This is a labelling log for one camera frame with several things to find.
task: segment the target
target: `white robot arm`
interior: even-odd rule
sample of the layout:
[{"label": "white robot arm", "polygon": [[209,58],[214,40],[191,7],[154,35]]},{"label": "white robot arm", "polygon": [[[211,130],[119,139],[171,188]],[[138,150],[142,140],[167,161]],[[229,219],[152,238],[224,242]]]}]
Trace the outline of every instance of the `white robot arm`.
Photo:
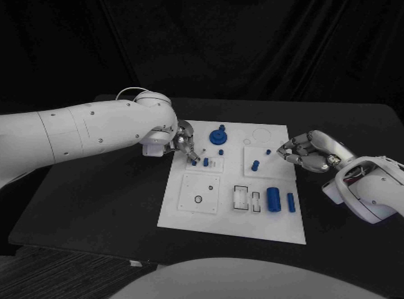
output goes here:
[{"label": "white robot arm", "polygon": [[170,99],[142,92],[133,101],[94,102],[0,115],[0,189],[34,169],[142,144],[144,156],[180,150],[190,159],[193,129]]},{"label": "white robot arm", "polygon": [[330,167],[339,171],[321,190],[362,220],[376,223],[396,212],[404,217],[404,171],[398,163],[385,157],[356,158],[343,144],[317,130],[291,138],[276,152],[315,173]]}]

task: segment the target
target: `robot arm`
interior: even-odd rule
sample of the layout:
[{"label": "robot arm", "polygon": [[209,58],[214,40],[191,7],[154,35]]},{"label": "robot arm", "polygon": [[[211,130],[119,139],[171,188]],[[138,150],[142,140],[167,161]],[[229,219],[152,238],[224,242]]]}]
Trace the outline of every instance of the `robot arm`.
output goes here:
[{"label": "robot arm", "polygon": [[94,102],[0,115],[0,189],[34,169],[142,144],[144,156],[181,150],[191,159],[193,130],[170,99],[142,92],[132,101]]},{"label": "robot arm", "polygon": [[404,217],[404,171],[386,158],[359,157],[320,131],[301,134],[276,150],[291,163],[315,173],[339,172],[321,190],[355,215],[376,223],[395,212]]}]

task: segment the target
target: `small blue cylinder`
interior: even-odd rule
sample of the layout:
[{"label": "small blue cylinder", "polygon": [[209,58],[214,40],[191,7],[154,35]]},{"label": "small blue cylinder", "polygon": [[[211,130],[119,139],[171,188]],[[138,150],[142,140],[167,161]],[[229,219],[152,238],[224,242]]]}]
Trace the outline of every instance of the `small blue cylinder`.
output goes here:
[{"label": "small blue cylinder", "polygon": [[256,171],[258,170],[258,160],[253,160],[250,170]]},{"label": "small blue cylinder", "polygon": [[266,210],[269,212],[278,212],[281,210],[279,191],[275,187],[266,188]]},{"label": "small blue cylinder", "polygon": [[287,193],[287,204],[288,204],[288,212],[294,213],[292,193]]}]

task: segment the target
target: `blue object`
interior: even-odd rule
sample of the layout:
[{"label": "blue object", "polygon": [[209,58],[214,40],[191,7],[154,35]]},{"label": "blue object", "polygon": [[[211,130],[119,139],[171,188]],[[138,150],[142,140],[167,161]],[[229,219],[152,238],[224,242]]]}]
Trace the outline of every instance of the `blue object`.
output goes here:
[{"label": "blue object", "polygon": [[217,130],[210,132],[209,141],[213,145],[222,145],[226,142],[226,132],[223,125],[219,125]]},{"label": "blue object", "polygon": [[288,204],[288,212],[294,213],[292,193],[287,193],[287,204]]},{"label": "blue object", "polygon": [[258,160],[253,160],[250,170],[256,171],[258,170]]},{"label": "blue object", "polygon": [[278,212],[281,210],[279,192],[275,187],[266,188],[266,210],[269,212]]}]

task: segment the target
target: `white board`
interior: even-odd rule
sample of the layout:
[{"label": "white board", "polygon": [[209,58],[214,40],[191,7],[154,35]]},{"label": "white board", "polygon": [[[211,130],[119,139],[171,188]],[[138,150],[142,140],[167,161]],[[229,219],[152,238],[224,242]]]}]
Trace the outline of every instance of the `white board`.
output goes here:
[{"label": "white board", "polygon": [[[193,166],[185,155],[181,152],[174,153],[157,226],[305,244],[294,165],[275,158],[275,150],[288,140],[285,126],[191,120],[187,122],[193,127],[194,152],[200,156],[200,161]],[[224,125],[226,143],[213,145],[209,134],[220,124]],[[265,149],[271,149],[269,155],[265,155]],[[214,166],[210,163],[204,167],[206,157],[211,162],[220,161],[220,163],[214,163]],[[256,159],[259,172],[252,172],[250,164]],[[184,176],[188,174],[207,176],[206,182],[213,182],[211,179],[217,178],[214,212],[207,212],[204,210],[207,208],[194,202],[198,192],[209,191],[204,188],[206,182],[191,179],[193,183],[188,187],[183,186]],[[245,186],[248,189],[248,210],[233,209],[235,186]],[[278,212],[266,210],[266,188],[269,187],[276,187],[279,190],[281,211]],[[287,193],[292,193],[294,196],[294,213],[288,212]],[[187,201],[185,211],[178,207],[180,200]],[[252,211],[252,206],[256,205],[259,212]]]}]

